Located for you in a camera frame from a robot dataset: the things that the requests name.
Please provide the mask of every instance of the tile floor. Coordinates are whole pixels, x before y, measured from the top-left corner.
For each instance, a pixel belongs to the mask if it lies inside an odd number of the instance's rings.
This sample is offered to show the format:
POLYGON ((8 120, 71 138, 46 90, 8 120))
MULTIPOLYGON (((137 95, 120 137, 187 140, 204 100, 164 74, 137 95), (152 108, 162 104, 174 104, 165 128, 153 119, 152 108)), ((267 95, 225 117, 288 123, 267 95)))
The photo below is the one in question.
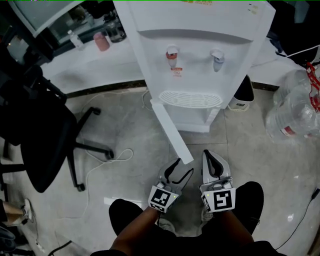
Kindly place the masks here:
MULTIPOLYGON (((218 153, 229 162, 235 187, 248 181, 262 185, 264 208, 253 238, 267 240, 275 248, 296 228, 314 188, 320 186, 320 160, 317 157, 320 143, 315 140, 297 146, 273 144, 264 126, 265 115, 272 107, 273 93, 262 90, 254 93, 255 101, 247 112, 220 111, 209 134, 181 132, 194 157, 188 164, 194 167, 194 175, 183 197, 165 216, 174 223, 180 235, 195 236, 200 224, 203 204, 198 186, 202 182, 201 154, 204 149, 218 153)), ((87 193, 73 188, 67 162, 42 194, 34 190, 25 172, 14 174, 14 184, 9 186, 10 201, 21 202, 23 198, 29 198, 33 205, 38 241, 46 253, 40 252, 35 245, 35 223, 27 223, 21 229, 37 256, 47 255, 68 240, 74 243, 56 255, 85 256, 106 250, 116 237, 108 215, 109 204, 122 198, 146 207, 150 187, 159 169, 174 159, 176 153, 154 113, 142 108, 141 96, 142 92, 108 93, 96 97, 86 106, 99 107, 102 113, 89 118, 82 130, 83 139, 109 145, 117 156, 130 148, 134 156, 129 161, 105 164, 90 174, 89 205, 83 216, 87 193)), ((67 106, 73 113, 79 113, 91 97, 72 98, 67 106)), ((14 152, 14 161, 18 163, 21 161, 19 148, 14 152)), ((123 154, 124 158, 129 156, 129 152, 123 154)), ((100 164, 80 149, 75 150, 75 161, 81 181, 85 181, 89 170, 100 164)), ((279 252, 290 256, 306 255, 319 227, 319 213, 320 196, 310 204, 304 221, 279 252)))

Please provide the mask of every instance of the trash bin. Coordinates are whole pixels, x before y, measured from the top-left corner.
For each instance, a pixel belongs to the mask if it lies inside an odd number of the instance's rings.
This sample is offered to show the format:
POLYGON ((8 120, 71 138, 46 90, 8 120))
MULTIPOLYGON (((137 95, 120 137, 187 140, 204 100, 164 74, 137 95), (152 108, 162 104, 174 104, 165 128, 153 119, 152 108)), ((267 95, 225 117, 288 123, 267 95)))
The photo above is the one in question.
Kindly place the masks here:
POLYGON ((250 107, 250 103, 255 99, 254 89, 248 75, 245 76, 238 90, 228 104, 232 111, 244 112, 250 107))

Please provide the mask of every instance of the black office chair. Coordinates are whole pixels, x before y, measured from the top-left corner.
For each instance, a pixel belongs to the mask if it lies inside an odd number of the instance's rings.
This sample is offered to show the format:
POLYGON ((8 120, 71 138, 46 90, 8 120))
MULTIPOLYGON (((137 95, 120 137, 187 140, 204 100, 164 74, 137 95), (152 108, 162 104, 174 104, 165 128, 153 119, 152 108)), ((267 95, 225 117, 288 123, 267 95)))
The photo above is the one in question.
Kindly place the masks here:
POLYGON ((0 184, 5 187, 2 174, 26 171, 32 185, 43 193, 54 181, 67 157, 73 185, 78 184, 74 148, 103 153, 107 160, 114 158, 110 148, 102 149, 76 142, 76 138, 91 113, 99 115, 99 108, 90 107, 77 123, 65 106, 67 97, 45 79, 39 66, 27 71, 15 62, 0 43, 0 137, 15 146, 21 145, 23 164, 1 164, 0 184))

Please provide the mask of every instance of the plastic water bottle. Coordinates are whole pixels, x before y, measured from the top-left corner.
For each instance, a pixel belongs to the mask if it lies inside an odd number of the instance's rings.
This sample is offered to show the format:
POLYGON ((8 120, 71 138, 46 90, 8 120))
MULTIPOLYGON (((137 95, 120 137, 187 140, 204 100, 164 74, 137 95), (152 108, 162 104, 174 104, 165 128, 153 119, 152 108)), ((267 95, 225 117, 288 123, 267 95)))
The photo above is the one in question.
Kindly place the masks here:
MULTIPOLYGON (((267 114, 265 128, 273 142, 296 142, 319 130, 318 113, 311 104, 309 93, 309 87, 297 86, 267 114)), ((317 93, 312 100, 316 107, 320 106, 317 93)))
POLYGON ((279 84, 279 89, 273 95, 274 105, 282 102, 285 97, 298 86, 305 86, 310 88, 310 80, 306 70, 293 70, 285 75, 285 77, 279 84))
POLYGON ((73 43, 75 48, 77 48, 79 51, 82 51, 85 48, 85 45, 81 41, 79 36, 76 33, 74 33, 72 30, 69 30, 68 34, 70 36, 70 41, 73 43))

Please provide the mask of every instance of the shoe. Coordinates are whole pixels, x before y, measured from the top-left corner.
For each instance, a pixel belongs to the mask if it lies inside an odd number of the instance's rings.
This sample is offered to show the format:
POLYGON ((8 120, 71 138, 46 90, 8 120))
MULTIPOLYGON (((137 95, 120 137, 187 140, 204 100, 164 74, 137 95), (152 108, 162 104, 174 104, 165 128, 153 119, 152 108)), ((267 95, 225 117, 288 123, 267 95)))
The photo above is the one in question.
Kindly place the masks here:
POLYGON ((176 235, 175 226, 167 219, 160 218, 159 227, 162 228, 163 230, 170 231, 176 235))
POLYGON ((24 217, 26 219, 29 219, 31 222, 33 222, 33 212, 31 208, 31 203, 28 199, 24 199, 24 206, 22 207, 24 210, 24 217))
POLYGON ((197 229, 196 235, 200 236, 202 234, 202 228, 213 218, 212 213, 208 213, 206 207, 202 208, 201 211, 201 224, 197 229))

